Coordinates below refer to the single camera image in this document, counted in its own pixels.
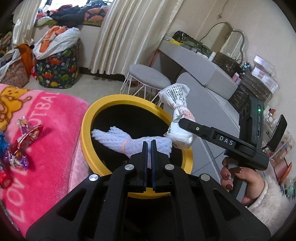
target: yellow bucket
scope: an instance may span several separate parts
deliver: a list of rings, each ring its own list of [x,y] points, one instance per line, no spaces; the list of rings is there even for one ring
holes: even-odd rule
[[[93,129],[108,131],[110,127],[116,126],[133,139],[137,139],[145,136],[162,136],[170,123],[170,115],[147,100],[130,95],[109,95],[94,102],[85,113],[81,127],[82,152],[92,171],[105,176],[124,165],[128,157],[92,139]],[[180,150],[173,147],[170,161],[181,166],[186,173],[191,173],[193,165],[191,148]],[[147,188],[144,193],[129,193],[130,197],[141,199],[167,195],[168,193],[155,193],[152,188]]]

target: fingernail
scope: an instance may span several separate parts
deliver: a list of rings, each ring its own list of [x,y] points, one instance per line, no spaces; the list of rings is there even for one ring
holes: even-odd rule
[[[234,167],[229,169],[230,172],[234,172],[234,173],[240,173],[242,171],[242,169],[240,167]]]
[[[231,190],[233,189],[233,187],[232,187],[230,184],[227,184],[227,185],[226,185],[226,188],[227,188],[229,191],[231,191]]]
[[[228,174],[225,174],[225,175],[224,175],[224,179],[225,179],[225,180],[229,180],[230,178],[231,178],[230,175],[228,175]]]

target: rubber band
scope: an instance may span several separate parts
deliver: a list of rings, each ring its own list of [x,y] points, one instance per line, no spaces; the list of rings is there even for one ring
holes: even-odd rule
[[[127,139],[125,140],[123,143],[122,143],[122,146],[121,146],[121,151],[123,154],[125,154],[125,151],[124,151],[124,145],[129,141],[130,139]]]

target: metal screw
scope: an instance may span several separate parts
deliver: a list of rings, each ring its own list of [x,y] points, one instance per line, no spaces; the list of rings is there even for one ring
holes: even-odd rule
[[[132,170],[133,168],[134,168],[133,164],[127,164],[127,165],[124,167],[124,169],[125,169],[125,170],[128,170],[128,171]]]
[[[174,165],[172,165],[172,164],[166,164],[165,165],[165,169],[167,169],[167,170],[173,170],[175,167],[174,167]]]
[[[208,174],[202,174],[200,178],[205,182],[207,182],[210,180],[211,177]]]
[[[98,179],[99,179],[99,176],[97,174],[92,174],[92,175],[89,176],[89,180],[92,181],[92,182],[94,182],[94,181],[96,181]]]

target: white fluffy sleeve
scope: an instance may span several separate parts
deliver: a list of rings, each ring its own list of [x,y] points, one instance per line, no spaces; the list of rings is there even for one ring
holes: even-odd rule
[[[258,199],[248,208],[274,235],[292,211],[295,200],[282,195],[279,185],[271,177],[264,180],[264,189]]]

